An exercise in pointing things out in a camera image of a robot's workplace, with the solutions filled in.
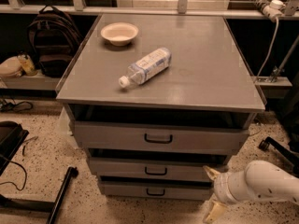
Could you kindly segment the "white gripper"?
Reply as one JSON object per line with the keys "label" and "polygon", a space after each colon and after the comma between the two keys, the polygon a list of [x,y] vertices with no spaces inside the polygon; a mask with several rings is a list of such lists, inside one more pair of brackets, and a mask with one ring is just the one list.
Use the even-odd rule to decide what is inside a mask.
{"label": "white gripper", "polygon": [[203,222],[213,224],[228,209],[226,204],[236,204],[249,198],[248,187],[243,171],[236,173],[219,171],[204,165],[207,176],[214,181],[214,193],[219,201],[212,200]]}

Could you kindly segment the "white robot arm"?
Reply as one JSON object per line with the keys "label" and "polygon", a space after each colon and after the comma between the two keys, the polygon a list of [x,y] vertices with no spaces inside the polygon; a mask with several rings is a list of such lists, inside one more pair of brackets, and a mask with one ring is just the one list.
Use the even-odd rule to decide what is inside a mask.
{"label": "white robot arm", "polygon": [[212,224],[229,205],[244,201],[299,204],[299,179],[268,161],[251,161],[243,171],[221,173],[204,166],[213,181],[216,200],[211,202],[204,223]]}

